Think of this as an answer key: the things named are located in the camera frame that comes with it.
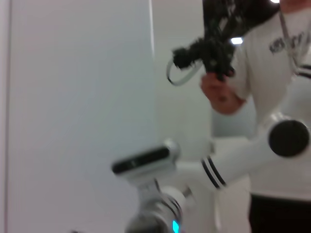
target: black pants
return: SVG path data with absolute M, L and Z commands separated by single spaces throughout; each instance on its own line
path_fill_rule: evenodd
M 310 233 L 311 202 L 252 195 L 252 233 Z

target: white wall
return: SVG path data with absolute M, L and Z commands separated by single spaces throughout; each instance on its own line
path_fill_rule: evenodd
M 0 0 L 0 233 L 5 232 L 6 205 L 6 96 L 10 1 Z
M 160 137 L 177 140 L 183 157 L 201 158 L 209 153 L 211 135 L 211 108 L 199 87 L 204 69 L 189 83 L 175 87 L 166 79 L 166 66 L 173 49 L 188 46 L 204 34 L 202 0 L 153 0 L 153 22 Z M 174 68 L 172 79 L 187 73 Z
M 157 141 L 146 0 L 14 0 L 8 233 L 120 233 L 112 161 Z

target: white t-shirt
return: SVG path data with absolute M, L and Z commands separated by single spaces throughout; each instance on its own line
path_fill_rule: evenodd
M 285 14 L 285 20 L 297 48 L 311 20 L 311 9 Z M 232 66 L 236 75 L 229 85 L 242 99 L 253 96 L 260 126 L 282 100 L 292 77 L 279 14 L 245 36 Z M 311 156 L 267 165 L 250 178 L 253 194 L 311 200 Z

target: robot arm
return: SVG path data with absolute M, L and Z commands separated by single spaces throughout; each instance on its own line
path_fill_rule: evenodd
M 311 64 L 310 58 L 309 51 L 303 64 Z M 179 232 L 191 190 L 160 188 L 157 180 L 170 173 L 183 180 L 196 180 L 213 192 L 265 164 L 311 156 L 311 67 L 302 68 L 280 106 L 269 116 L 266 130 L 243 147 L 198 162 L 177 162 L 179 146 L 167 140 L 160 147 L 116 162 L 113 172 L 137 187 L 140 202 L 139 212 L 125 232 Z

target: black joint cap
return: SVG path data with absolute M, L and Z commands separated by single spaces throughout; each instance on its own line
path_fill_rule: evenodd
M 287 120 L 276 125 L 269 135 L 271 150 L 284 158 L 300 155 L 310 143 L 308 128 L 296 120 Z
M 160 147 L 150 150 L 128 159 L 118 161 L 112 165 L 111 170 L 115 175 L 121 175 L 125 172 L 135 170 L 160 160 L 165 160 L 170 156 L 170 150 L 167 147 Z

